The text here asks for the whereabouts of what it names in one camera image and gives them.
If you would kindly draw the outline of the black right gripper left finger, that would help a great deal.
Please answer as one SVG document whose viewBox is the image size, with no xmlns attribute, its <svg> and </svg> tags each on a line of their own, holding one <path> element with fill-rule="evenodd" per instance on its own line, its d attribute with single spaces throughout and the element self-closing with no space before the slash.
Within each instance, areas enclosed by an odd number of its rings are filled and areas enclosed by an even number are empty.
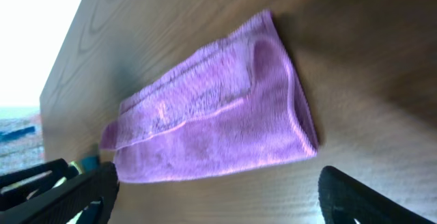
<svg viewBox="0 0 437 224">
<path fill-rule="evenodd" d="M 79 174 L 65 161 L 51 161 L 1 176 L 1 188 L 47 175 L 1 193 L 2 223 L 109 222 L 119 191 L 115 165 L 103 163 Z"/>
</svg>

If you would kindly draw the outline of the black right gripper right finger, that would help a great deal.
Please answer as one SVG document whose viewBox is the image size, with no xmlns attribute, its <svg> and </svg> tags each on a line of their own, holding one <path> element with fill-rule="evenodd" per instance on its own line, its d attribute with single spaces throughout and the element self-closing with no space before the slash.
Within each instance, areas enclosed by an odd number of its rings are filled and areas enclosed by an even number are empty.
<svg viewBox="0 0 437 224">
<path fill-rule="evenodd" d="M 333 166 L 318 180 L 318 199 L 326 223 L 430 223 Z"/>
</svg>

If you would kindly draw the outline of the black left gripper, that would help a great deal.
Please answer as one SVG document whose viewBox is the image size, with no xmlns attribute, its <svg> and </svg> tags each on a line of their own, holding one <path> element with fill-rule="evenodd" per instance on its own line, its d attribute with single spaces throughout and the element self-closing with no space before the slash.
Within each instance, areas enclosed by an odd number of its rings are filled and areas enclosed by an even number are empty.
<svg viewBox="0 0 437 224">
<path fill-rule="evenodd" d="M 81 170 L 64 159 L 1 176 L 1 210 L 8 210 L 78 176 Z"/>
</svg>

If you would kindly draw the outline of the pink microfiber cloth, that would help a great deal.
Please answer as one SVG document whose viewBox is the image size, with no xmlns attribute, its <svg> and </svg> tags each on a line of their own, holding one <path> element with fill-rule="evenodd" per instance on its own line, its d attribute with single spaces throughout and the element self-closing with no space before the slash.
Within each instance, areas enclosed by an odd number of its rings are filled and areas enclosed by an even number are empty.
<svg viewBox="0 0 437 224">
<path fill-rule="evenodd" d="M 268 10 L 125 99 L 103 131 L 122 182 L 223 176 L 312 158 L 318 138 Z"/>
</svg>

